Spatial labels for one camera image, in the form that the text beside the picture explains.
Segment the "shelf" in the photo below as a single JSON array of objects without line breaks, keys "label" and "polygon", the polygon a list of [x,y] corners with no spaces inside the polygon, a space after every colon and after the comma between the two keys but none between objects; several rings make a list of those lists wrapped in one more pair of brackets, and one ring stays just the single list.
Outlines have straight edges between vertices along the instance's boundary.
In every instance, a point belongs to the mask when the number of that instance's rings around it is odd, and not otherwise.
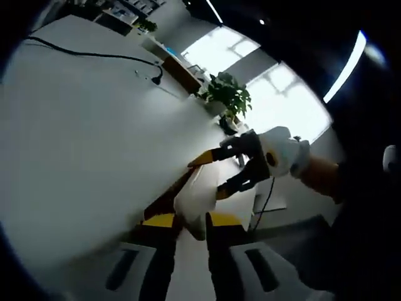
[{"label": "shelf", "polygon": [[157,7],[161,7],[163,4],[165,4],[166,1],[162,2],[161,4],[159,4],[156,0],[149,0],[151,3],[154,3],[157,5]]},{"label": "shelf", "polygon": [[123,6],[128,8],[131,12],[136,14],[139,18],[146,19],[147,17],[149,17],[148,14],[145,14],[139,8],[136,8],[132,3],[130,3],[128,1],[126,1],[126,0],[117,0],[117,2],[121,3]]}]

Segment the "desk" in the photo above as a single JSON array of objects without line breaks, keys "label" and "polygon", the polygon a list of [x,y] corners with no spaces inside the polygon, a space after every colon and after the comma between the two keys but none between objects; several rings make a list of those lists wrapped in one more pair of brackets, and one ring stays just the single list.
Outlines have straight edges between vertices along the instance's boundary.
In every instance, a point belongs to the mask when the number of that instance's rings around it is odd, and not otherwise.
[{"label": "desk", "polygon": [[[34,35],[75,51],[157,60],[129,39],[75,16]],[[16,50],[1,87],[0,215],[23,265],[52,288],[58,267],[128,230],[132,214],[224,134],[169,74],[161,87],[179,98],[135,75],[158,75],[153,66],[26,43]],[[254,191],[247,195],[245,226]],[[219,206],[229,207],[229,200]]]}]

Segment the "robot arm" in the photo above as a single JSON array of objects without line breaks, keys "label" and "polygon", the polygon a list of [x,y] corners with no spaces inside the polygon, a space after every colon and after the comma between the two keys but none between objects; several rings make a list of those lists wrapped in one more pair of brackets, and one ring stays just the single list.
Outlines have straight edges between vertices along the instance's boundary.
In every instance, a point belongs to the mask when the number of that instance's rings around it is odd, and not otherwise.
[{"label": "robot arm", "polygon": [[205,151],[189,167],[221,161],[238,154],[247,155],[249,162],[239,174],[217,187],[217,200],[251,189],[271,176],[281,177],[291,172],[298,177],[308,165],[310,145],[307,140],[292,139],[286,127],[275,127],[259,135],[250,130],[240,137],[226,139],[219,148]]}]

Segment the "wall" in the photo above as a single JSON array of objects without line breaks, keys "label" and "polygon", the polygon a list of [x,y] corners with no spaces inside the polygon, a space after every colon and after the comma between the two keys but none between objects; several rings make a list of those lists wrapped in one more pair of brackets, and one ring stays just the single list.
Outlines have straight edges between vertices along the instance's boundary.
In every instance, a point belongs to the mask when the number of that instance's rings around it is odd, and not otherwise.
[{"label": "wall", "polygon": [[205,34],[211,32],[214,28],[216,28],[216,25],[212,23],[190,17],[186,19],[173,34],[166,38],[164,43],[176,53],[182,53],[190,45]]},{"label": "wall", "polygon": [[161,42],[167,40],[175,30],[190,19],[190,14],[181,0],[167,0],[167,3],[158,8],[148,18],[157,24],[157,31],[153,35]]},{"label": "wall", "polygon": [[239,83],[247,84],[275,64],[276,60],[263,50],[257,49],[233,64],[226,72],[236,77]]},{"label": "wall", "polygon": [[[334,162],[341,162],[344,159],[341,145],[332,128],[327,129],[312,143],[311,153]],[[270,185],[270,179],[259,183],[258,193],[264,195],[263,200],[267,198]],[[284,198],[287,209],[264,213],[258,228],[283,226],[316,214],[322,214],[327,222],[332,224],[340,208],[331,198],[316,193],[291,176],[276,179],[271,196],[272,200],[274,198]]]}]

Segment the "black cable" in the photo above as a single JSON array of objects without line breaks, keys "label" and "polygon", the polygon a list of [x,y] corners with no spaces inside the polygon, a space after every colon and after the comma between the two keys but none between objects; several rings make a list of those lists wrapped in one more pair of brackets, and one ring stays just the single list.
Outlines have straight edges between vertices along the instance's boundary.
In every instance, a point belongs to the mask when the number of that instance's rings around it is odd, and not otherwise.
[{"label": "black cable", "polygon": [[163,69],[162,67],[160,67],[159,65],[152,63],[150,61],[145,61],[141,58],[134,58],[132,56],[125,56],[125,55],[104,55],[102,53],[92,53],[92,52],[78,52],[78,51],[73,51],[73,50],[68,50],[65,48],[62,48],[60,46],[54,45],[52,43],[49,43],[45,40],[42,40],[41,38],[37,38],[35,36],[28,36],[27,38],[25,38],[26,40],[33,40],[33,41],[37,41],[39,43],[45,44],[46,46],[51,47],[54,50],[58,50],[64,53],[67,53],[69,55],[76,55],[76,56],[95,56],[95,57],[100,57],[100,58],[124,58],[126,60],[132,60],[132,61],[140,61],[141,63],[144,64],[148,64],[151,66],[155,66],[160,70],[160,74],[157,77],[153,77],[152,81],[156,84],[156,85],[160,85],[162,76],[163,76]]},{"label": "black cable", "polygon": [[253,230],[252,230],[253,233],[255,232],[256,228],[257,228],[258,225],[259,225],[259,222],[261,221],[262,214],[265,212],[264,209],[266,208],[266,206],[267,206],[267,204],[268,204],[268,201],[269,201],[269,199],[270,199],[270,197],[271,197],[271,193],[273,192],[273,186],[274,186],[274,181],[275,181],[275,180],[276,180],[276,178],[274,177],[273,180],[271,181],[270,192],[269,192],[268,198],[266,199],[266,202],[264,203],[263,209],[262,209],[262,211],[258,212],[260,215],[259,215],[258,221],[256,222],[255,227],[254,227]]}]

